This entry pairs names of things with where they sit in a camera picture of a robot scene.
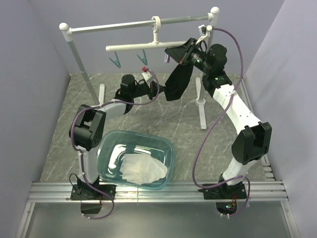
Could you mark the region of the aluminium mounting rail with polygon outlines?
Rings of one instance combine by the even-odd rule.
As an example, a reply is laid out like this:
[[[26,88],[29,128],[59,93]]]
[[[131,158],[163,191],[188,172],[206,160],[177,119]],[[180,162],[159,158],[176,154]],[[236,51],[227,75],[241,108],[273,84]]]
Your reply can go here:
[[[80,203],[70,198],[72,186],[68,183],[33,183],[27,202],[29,203]],[[250,199],[256,201],[288,201],[283,182],[252,181]],[[182,203],[205,202],[203,193],[198,192],[190,181],[173,181],[161,190],[146,190],[118,185],[115,191],[116,203]]]

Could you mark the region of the teal clothespin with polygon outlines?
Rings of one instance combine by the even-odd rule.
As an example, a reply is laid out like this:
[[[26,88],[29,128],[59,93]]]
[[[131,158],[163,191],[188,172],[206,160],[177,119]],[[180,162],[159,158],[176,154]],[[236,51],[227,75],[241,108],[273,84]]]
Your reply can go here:
[[[142,50],[142,55],[137,54],[137,57],[144,65],[148,65],[148,60],[147,60],[147,55],[145,50]]]
[[[121,62],[119,60],[117,52],[114,52],[115,58],[109,57],[109,60],[117,67],[121,68]]]

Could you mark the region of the black underwear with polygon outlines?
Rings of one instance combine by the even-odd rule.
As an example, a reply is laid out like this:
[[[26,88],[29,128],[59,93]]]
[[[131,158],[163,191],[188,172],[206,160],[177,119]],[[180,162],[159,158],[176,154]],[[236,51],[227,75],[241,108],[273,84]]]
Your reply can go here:
[[[192,73],[191,64],[177,65],[165,83],[164,94],[167,101],[176,101],[181,98],[189,85]]]

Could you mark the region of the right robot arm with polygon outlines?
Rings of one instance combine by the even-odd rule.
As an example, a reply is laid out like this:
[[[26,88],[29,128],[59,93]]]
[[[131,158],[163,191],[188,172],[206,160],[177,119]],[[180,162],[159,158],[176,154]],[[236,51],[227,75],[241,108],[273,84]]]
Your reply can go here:
[[[237,137],[231,146],[233,158],[215,185],[201,185],[205,199],[246,198],[243,178],[250,167],[268,153],[272,127],[261,122],[246,106],[224,71],[227,49],[213,44],[202,51],[197,40],[190,38],[178,47],[166,48],[165,53],[178,63],[165,84],[168,101],[180,98],[184,92],[180,81],[191,76],[194,67],[204,73],[202,84],[210,96],[220,104],[233,123]]]

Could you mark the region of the teal clothespin far left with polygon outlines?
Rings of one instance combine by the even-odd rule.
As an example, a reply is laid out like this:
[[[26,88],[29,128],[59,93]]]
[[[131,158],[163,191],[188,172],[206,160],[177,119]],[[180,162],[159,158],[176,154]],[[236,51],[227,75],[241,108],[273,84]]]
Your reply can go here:
[[[109,57],[109,60],[117,67],[121,68],[121,62],[119,60],[117,52],[114,52],[115,58]]]

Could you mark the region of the white plastic clip hanger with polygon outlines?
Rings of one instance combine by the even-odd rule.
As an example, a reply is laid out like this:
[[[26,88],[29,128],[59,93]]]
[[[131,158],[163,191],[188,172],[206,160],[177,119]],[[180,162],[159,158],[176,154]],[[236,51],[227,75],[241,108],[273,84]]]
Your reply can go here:
[[[161,29],[161,19],[159,16],[153,16],[152,20],[155,21],[154,27],[153,27],[153,41],[152,42],[139,43],[139,44],[126,44],[126,45],[111,45],[111,46],[106,46],[106,51],[107,52],[119,52],[119,51],[168,48],[168,47],[181,46],[185,43],[185,41],[160,42],[158,39],[158,32]]]

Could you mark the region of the white metal drying rack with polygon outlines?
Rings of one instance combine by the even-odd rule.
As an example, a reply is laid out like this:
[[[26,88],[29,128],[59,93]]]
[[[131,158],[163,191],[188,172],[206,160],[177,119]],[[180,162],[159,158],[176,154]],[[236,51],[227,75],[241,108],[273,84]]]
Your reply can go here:
[[[200,20],[208,20],[209,25],[215,27],[217,25],[219,15],[219,8],[213,7],[211,8],[210,12],[207,15],[203,16],[186,16],[186,17],[174,17],[174,18],[167,18],[161,19],[161,25],[166,24],[175,24],[175,23],[182,23],[182,22],[191,22],[191,21],[200,21]],[[127,22],[127,23],[117,23],[117,24],[108,24],[108,25],[97,25],[97,26],[88,26],[88,27],[78,27],[78,28],[71,28],[67,23],[61,23],[59,25],[59,29],[62,32],[65,41],[68,43],[72,54],[75,58],[75,61],[80,69],[80,72],[83,76],[83,79],[86,83],[86,86],[89,89],[89,92],[94,100],[95,105],[101,105],[105,101],[105,86],[102,84],[100,85],[99,94],[96,94],[90,79],[88,78],[88,74],[85,70],[85,67],[82,63],[82,60],[79,56],[79,53],[76,49],[73,36],[75,34],[83,34],[89,32],[101,32],[101,31],[109,31],[109,30],[120,30],[120,29],[130,29],[130,28],[137,28],[137,27],[146,27],[150,26],[154,27],[154,20],[147,20],[147,21],[138,21],[138,22]],[[211,47],[212,39],[207,42],[207,48]]]

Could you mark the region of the translucent teal plastic basin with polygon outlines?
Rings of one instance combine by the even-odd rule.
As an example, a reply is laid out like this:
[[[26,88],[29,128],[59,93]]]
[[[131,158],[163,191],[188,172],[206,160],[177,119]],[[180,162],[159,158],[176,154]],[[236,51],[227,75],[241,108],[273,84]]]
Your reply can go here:
[[[134,184],[124,180],[119,170],[126,154],[149,154],[158,159],[168,168],[166,177],[149,184]],[[162,137],[114,130],[102,138],[98,147],[97,160],[97,170],[102,180],[148,190],[159,190],[170,181],[174,147],[169,140]]]

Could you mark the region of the white cloth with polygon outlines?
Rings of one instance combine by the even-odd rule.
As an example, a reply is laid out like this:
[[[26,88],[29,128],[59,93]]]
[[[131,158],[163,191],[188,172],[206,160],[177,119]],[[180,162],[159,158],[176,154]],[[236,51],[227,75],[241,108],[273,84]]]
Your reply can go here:
[[[149,154],[126,154],[119,171],[128,182],[149,184],[165,178],[168,168]]]

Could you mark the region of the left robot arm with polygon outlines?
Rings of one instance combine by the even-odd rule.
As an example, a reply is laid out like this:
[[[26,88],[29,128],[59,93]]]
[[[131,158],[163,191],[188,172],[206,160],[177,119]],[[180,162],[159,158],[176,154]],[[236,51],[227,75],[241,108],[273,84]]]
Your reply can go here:
[[[143,72],[142,77],[137,81],[133,75],[126,74],[110,102],[79,107],[69,130],[72,147],[79,159],[79,174],[76,175],[76,184],[72,185],[71,200],[114,200],[115,185],[100,184],[97,151],[107,120],[130,112],[136,98],[148,96],[153,102],[159,93],[165,91],[152,73]]]

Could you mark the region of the purple clothespin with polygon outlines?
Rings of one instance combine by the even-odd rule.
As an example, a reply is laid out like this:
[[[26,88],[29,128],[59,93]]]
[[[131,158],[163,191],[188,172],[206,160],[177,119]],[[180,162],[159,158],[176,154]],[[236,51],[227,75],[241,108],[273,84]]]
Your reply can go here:
[[[165,55],[164,62],[165,63],[169,63],[169,61],[170,61],[170,56],[169,55]]]

